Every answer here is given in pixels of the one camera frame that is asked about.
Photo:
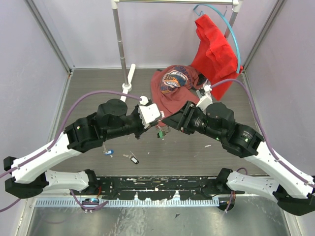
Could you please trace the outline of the large metal keyring with clips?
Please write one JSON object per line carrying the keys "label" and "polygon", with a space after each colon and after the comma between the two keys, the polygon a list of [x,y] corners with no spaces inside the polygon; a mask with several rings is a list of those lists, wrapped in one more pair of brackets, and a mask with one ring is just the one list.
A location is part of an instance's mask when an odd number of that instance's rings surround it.
{"label": "large metal keyring with clips", "polygon": [[165,134],[168,134],[171,131],[171,128],[162,122],[159,122],[156,127],[158,131],[162,131]]}

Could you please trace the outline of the key with green tag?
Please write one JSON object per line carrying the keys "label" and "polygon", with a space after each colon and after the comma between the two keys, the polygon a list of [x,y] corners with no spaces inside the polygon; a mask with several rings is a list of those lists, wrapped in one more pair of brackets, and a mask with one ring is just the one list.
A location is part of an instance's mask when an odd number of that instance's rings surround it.
{"label": "key with green tag", "polygon": [[163,139],[164,135],[165,135],[165,133],[164,133],[164,131],[162,131],[162,130],[160,130],[160,131],[157,133],[157,137],[158,137],[159,139]]}

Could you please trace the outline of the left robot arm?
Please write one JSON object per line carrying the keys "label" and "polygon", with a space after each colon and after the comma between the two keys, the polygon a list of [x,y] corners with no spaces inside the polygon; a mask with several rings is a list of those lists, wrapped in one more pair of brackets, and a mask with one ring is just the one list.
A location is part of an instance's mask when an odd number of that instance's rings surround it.
{"label": "left robot arm", "polygon": [[65,128],[56,141],[51,141],[33,153],[4,159],[4,169],[14,168],[5,182],[7,193],[26,199],[48,190],[74,190],[92,195],[99,183],[94,171],[67,173],[52,171],[57,164],[103,146],[107,140],[134,134],[137,139],[161,118],[156,104],[136,105],[127,115],[127,105],[110,99],[99,105],[97,112],[80,118]]}

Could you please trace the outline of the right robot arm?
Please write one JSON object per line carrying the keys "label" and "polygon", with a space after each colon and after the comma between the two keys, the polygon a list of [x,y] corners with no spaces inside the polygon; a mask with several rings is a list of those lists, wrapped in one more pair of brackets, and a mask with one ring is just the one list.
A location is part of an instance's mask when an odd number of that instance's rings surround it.
{"label": "right robot arm", "polygon": [[187,102],[162,122],[185,134],[198,132],[213,138],[228,153],[251,162],[269,175],[269,178],[251,177],[223,168],[216,178],[216,188],[220,193],[243,191],[256,194],[297,216],[315,210],[314,176],[276,155],[259,132],[237,123],[234,112],[223,103],[211,104],[203,112],[192,102]]}

